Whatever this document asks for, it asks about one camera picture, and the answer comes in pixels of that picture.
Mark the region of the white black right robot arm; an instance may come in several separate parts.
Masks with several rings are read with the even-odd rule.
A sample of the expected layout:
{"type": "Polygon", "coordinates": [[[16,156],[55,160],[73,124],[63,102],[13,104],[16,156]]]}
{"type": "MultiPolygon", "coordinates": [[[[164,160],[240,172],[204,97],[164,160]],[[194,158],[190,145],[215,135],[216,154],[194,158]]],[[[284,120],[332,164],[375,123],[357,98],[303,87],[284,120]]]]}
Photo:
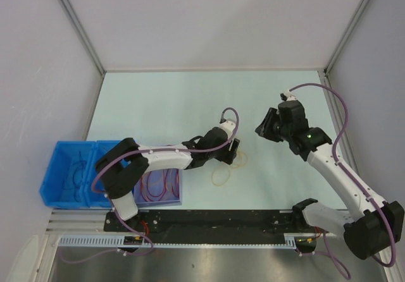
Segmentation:
{"type": "Polygon", "coordinates": [[[365,260],[389,246],[402,235],[404,208],[397,201],[388,203],[372,190],[338,154],[333,154],[331,138],[319,127],[310,127],[304,106],[297,100],[269,108],[255,132],[273,142],[286,141],[326,179],[343,201],[347,214],[316,199],[306,199],[293,207],[292,225],[299,232],[313,226],[344,239],[349,250],[365,260]]]}

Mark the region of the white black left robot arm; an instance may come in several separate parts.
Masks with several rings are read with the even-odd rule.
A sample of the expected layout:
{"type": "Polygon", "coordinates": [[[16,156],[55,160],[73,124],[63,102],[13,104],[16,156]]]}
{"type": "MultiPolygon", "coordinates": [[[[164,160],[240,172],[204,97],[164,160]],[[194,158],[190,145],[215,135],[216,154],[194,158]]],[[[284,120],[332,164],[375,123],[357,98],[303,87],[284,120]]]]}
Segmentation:
{"type": "Polygon", "coordinates": [[[204,136],[162,147],[146,147],[126,138],[96,162],[97,175],[91,189],[105,195],[118,214],[118,224],[133,231],[139,226],[140,216],[132,190],[144,174],[164,169],[196,169],[211,159],[231,164],[239,144],[234,142],[237,130],[234,122],[226,121],[204,136]]]}

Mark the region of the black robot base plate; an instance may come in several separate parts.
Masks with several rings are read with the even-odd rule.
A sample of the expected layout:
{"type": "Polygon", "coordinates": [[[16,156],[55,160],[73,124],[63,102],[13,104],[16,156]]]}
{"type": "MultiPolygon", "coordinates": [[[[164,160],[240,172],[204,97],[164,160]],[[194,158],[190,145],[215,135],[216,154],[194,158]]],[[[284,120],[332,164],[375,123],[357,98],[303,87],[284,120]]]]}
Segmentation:
{"type": "Polygon", "coordinates": [[[291,211],[279,210],[143,210],[126,221],[153,240],[247,241],[258,243],[288,233],[320,236],[291,211]]]}

